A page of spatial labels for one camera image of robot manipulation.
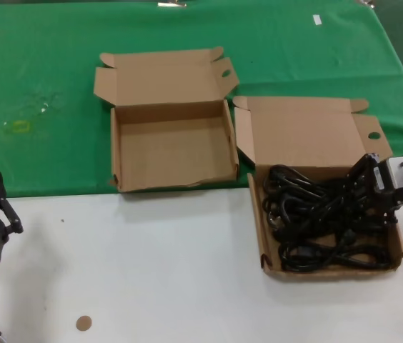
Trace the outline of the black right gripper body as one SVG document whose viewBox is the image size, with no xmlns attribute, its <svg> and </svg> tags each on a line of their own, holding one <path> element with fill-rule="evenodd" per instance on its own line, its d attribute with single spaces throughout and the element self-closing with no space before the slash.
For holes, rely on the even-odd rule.
<svg viewBox="0 0 403 343">
<path fill-rule="evenodd" d="M 358 187 L 351 187 L 358 206 L 368 215 L 382 217 L 379 208 L 399 207 L 394 199 L 394 191 L 390 183 L 389 172 L 385 170 L 384 163 L 380 162 L 378 154 L 365 154 L 368 156 L 368 169 L 364 183 Z"/>
</svg>

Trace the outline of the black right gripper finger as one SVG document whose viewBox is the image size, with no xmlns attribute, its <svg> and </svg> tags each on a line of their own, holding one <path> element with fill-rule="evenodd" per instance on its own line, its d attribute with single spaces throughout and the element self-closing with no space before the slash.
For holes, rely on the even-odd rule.
<svg viewBox="0 0 403 343">
<path fill-rule="evenodd" d="M 381 228 L 391 229 L 396 228 L 398 224 L 398 219 L 396 216 L 397 207 L 380 207 L 379 212 L 382 214 Z"/>
<path fill-rule="evenodd" d="M 364 155 L 346 175 L 346 185 L 348 187 L 358 187 L 364 183 L 365 174 L 368 169 L 368 156 Z"/>
</svg>

